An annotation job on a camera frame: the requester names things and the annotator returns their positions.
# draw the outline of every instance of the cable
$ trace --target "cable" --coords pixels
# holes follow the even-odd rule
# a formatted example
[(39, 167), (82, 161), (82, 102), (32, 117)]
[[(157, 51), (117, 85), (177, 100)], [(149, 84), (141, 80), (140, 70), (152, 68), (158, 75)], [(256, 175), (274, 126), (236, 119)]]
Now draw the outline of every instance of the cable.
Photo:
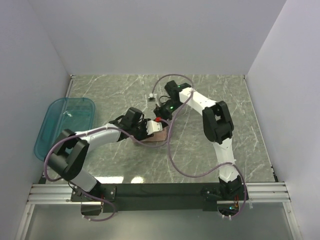
[(166, 78), (166, 77), (170, 77), (170, 76), (177, 76), (177, 77), (182, 77), (182, 78), (185, 78), (185, 79), (188, 79), (190, 82), (191, 82), (191, 87), (194, 88), (194, 83), (192, 82), (192, 80), (190, 78), (188, 78), (187, 76), (185, 75), (182, 75), (182, 74), (176, 74), (176, 73), (170, 73), (170, 74), (167, 74), (167, 75), (163, 75), (162, 77), (160, 77), (154, 84), (153, 88), (152, 88), (152, 91), (151, 93), (153, 94), (155, 92), (155, 89), (156, 89), (156, 86), (158, 85), (158, 83)]
[(84, 190), (82, 190), (82, 189), (81, 189), (81, 192), (82, 192), (83, 195), (85, 195), (85, 196), (87, 196), (87, 197), (89, 197), (89, 198), (91, 198), (91, 199), (94, 199), (94, 200), (97, 200), (97, 201), (99, 201), (99, 202), (104, 202), (104, 203), (106, 203), (106, 204), (109, 204), (109, 205), (112, 207), (112, 209), (113, 209), (113, 212), (111, 213), (111, 215), (108, 216), (108, 217), (106, 217), (106, 218), (94, 219), (94, 218), (90, 218), (90, 217), (88, 217), (88, 216), (83, 216), (85, 219), (88, 219), (89, 221), (92, 221), (92, 222), (103, 222), (103, 221), (106, 221), (106, 220), (111, 219), (111, 218), (116, 214), (117, 209), (116, 209), (116, 206), (115, 206), (112, 202), (110, 202), (110, 201), (108, 201), (108, 200), (106, 200), (106, 199), (104, 199), (104, 198), (92, 196), (91, 194), (87, 193), (86, 191), (84, 191)]
[(69, 187), (70, 187), (73, 191), (75, 190), (75, 185), (71, 186), (71, 185), (70, 185), (70, 181), (68, 181), (68, 185), (69, 185)]
[(160, 101), (162, 98), (168, 98), (168, 99), (170, 99), (169, 96), (163, 95), (163, 96), (159, 97), (159, 102), (160, 102), (160, 104), (164, 104), (164, 102), (161, 102), (161, 101)]

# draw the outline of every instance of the transparent blue tray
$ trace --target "transparent blue tray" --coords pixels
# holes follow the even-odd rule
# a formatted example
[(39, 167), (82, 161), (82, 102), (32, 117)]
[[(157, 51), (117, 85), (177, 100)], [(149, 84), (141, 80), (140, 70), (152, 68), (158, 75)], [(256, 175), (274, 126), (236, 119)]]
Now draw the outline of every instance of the transparent blue tray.
[(73, 132), (86, 131), (92, 128), (95, 115), (95, 104), (86, 97), (60, 98), (49, 106), (38, 137), (34, 145), (34, 154), (41, 161), (64, 129)]

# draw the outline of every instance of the white wall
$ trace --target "white wall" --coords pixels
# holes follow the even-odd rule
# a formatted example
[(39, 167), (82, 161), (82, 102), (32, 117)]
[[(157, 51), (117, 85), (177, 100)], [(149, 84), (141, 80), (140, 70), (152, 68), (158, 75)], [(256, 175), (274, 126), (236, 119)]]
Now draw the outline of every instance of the white wall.
[(277, 175), (304, 239), (319, 239), (320, 1), (287, 0), (247, 84)]
[(68, 76), (27, 0), (0, 1), (0, 239), (14, 238), (42, 163), (33, 147)]
[(247, 74), (285, 0), (29, 0), (72, 74)]

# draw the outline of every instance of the gray marble surface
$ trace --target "gray marble surface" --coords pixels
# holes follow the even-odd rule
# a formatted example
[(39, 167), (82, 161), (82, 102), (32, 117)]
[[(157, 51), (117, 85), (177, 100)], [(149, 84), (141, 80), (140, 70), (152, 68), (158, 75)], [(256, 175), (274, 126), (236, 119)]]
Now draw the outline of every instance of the gray marble surface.
[[(102, 126), (123, 115), (129, 107), (142, 110), (153, 119), (154, 102), (148, 95), (158, 75), (77, 75), (69, 97), (86, 97), (96, 106), (94, 127)], [(273, 171), (263, 143), (252, 102), (242, 75), (188, 75), (195, 89), (215, 101), (225, 101), (234, 123), (232, 147), (237, 166), (248, 182), (274, 182)], [(186, 82), (181, 77), (168, 77), (156, 88), (165, 95), (164, 85), (170, 80)], [(190, 107), (182, 110), (171, 138), (172, 156), (185, 173), (199, 175), (217, 165), (214, 147), (202, 126), (202, 117)], [(217, 182), (218, 171), (205, 177), (180, 175), (167, 158), (167, 148), (148, 148), (131, 139), (101, 146), (90, 152), (83, 166), (104, 183), (192, 183)]]

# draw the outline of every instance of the metal extrusion rail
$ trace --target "metal extrusion rail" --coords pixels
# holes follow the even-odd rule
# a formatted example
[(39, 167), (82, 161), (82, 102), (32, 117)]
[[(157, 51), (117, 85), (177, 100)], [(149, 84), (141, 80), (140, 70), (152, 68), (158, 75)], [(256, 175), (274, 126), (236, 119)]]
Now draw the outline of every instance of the metal extrusion rail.
[[(288, 203), (291, 202), (284, 182), (247, 183), (249, 203)], [(67, 184), (34, 184), (27, 205), (89, 204), (101, 202), (71, 202), (72, 189)]]

